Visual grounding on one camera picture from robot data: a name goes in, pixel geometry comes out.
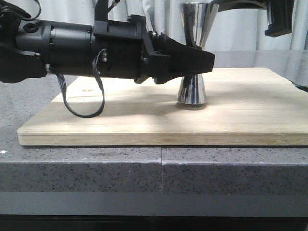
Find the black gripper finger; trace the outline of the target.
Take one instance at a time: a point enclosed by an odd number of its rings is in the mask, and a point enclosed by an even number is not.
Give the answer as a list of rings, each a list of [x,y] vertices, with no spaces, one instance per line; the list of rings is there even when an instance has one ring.
[[[293,0],[268,0],[268,29],[265,36],[278,37],[292,33]]]
[[[155,84],[164,84],[181,76],[189,76],[211,72],[215,55],[194,47],[176,42],[166,34],[153,39],[152,45],[160,55],[167,56],[160,70],[163,72],[153,75]]]

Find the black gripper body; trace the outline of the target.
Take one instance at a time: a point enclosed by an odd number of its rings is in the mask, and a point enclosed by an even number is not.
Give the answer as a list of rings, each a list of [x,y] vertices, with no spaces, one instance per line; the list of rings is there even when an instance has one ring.
[[[102,76],[143,83],[160,75],[161,55],[154,51],[144,16],[131,15],[127,22],[95,16],[93,32],[102,40]]]

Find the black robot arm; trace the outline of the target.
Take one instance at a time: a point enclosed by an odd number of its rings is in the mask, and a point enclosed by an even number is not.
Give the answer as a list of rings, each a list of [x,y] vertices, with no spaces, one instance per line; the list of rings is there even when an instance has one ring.
[[[180,44],[165,34],[154,35],[144,16],[127,22],[108,19],[108,3],[95,6],[94,25],[35,20],[21,8],[0,3],[0,79],[17,83],[45,77],[48,71],[92,76],[99,57],[102,77],[152,78],[164,84],[181,76],[211,72],[213,54]]]

